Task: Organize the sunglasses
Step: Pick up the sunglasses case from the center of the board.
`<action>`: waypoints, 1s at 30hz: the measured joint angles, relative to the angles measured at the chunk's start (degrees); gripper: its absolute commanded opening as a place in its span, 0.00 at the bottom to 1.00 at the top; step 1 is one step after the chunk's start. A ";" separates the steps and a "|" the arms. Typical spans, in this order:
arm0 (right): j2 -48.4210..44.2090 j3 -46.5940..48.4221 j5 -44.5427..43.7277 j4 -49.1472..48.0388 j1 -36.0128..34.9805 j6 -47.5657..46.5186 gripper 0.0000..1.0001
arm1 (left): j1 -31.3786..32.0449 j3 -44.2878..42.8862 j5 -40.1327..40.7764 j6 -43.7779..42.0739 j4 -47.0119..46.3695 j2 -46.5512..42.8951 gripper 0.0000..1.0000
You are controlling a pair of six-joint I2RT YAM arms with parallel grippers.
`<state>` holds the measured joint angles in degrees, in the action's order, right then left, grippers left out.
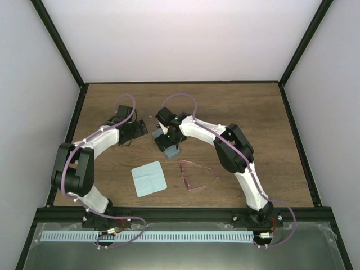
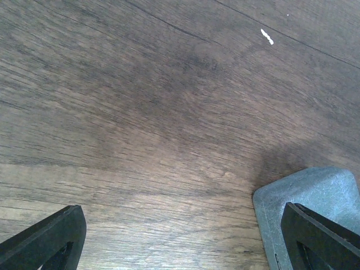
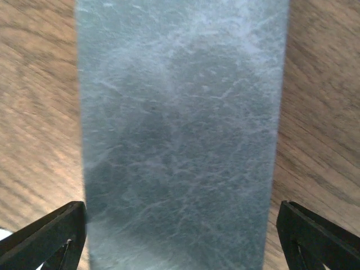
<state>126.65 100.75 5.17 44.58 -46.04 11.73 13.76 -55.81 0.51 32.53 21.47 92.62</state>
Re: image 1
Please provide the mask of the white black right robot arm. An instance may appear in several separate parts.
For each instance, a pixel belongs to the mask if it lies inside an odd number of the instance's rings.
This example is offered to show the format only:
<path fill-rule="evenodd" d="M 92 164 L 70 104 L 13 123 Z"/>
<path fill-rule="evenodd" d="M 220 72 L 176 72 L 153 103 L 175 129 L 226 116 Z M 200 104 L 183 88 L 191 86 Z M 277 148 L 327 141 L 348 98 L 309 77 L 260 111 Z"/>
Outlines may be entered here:
<path fill-rule="evenodd" d="M 190 114 L 156 114 L 163 137 L 174 146 L 187 137 L 196 138 L 214 146 L 220 164 L 235 175 L 246 197 L 253 225 L 261 227 L 270 220 L 273 204 L 260 184 L 255 171 L 254 149 L 236 124 L 211 124 Z"/>

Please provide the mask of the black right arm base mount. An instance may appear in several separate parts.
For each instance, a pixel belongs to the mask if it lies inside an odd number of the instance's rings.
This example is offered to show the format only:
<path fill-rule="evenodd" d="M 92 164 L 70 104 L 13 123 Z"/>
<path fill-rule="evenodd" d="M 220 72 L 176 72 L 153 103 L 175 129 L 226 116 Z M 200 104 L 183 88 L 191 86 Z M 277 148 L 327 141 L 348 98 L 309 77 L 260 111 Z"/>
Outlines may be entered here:
<path fill-rule="evenodd" d="M 231 212 L 232 224 L 236 228 L 248 230 L 269 230 L 273 225 L 276 228 L 284 226 L 283 221 L 278 219 L 280 212 L 271 210 L 269 214 L 257 214 L 249 208 L 238 208 Z"/>

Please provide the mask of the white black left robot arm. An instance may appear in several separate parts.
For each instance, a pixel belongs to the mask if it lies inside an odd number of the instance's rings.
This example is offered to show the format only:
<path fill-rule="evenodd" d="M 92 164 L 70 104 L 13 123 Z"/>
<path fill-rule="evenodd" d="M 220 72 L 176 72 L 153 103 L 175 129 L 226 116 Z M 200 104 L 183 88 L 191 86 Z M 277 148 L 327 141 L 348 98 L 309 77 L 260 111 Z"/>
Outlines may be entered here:
<path fill-rule="evenodd" d="M 113 145 L 127 142 L 148 134 L 145 122 L 135 120 L 120 126 L 108 121 L 87 138 L 76 143 L 59 145 L 51 176 L 51 185 L 88 210 L 96 212 L 95 220 L 102 227 L 114 223 L 112 202 L 95 186 L 95 159 Z"/>

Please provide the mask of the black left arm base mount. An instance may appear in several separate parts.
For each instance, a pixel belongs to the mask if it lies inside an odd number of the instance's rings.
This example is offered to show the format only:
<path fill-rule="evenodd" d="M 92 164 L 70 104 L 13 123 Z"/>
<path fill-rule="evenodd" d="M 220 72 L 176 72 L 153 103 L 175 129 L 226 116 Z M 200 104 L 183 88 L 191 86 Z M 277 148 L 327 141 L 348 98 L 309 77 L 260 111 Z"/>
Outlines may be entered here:
<path fill-rule="evenodd" d="M 91 211 L 84 210 L 83 212 L 86 220 L 82 221 L 83 228 L 93 228 L 95 230 L 106 230 L 113 227 L 122 227 L 122 221 L 117 219 L 110 219 L 101 217 Z M 104 215 L 110 215 L 114 217 L 128 217 L 132 215 L 129 209 L 121 208 L 117 206 L 108 206 Z"/>

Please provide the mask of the blue-grey glasses case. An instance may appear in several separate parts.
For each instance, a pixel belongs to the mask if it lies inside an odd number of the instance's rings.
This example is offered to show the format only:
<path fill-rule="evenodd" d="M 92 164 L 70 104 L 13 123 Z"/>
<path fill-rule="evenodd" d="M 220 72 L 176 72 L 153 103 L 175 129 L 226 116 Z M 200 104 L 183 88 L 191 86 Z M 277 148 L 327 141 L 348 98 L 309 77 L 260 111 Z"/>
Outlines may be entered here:
<path fill-rule="evenodd" d="M 153 131 L 152 137 L 158 149 L 170 160 L 180 154 L 180 149 L 174 145 L 161 128 Z"/>

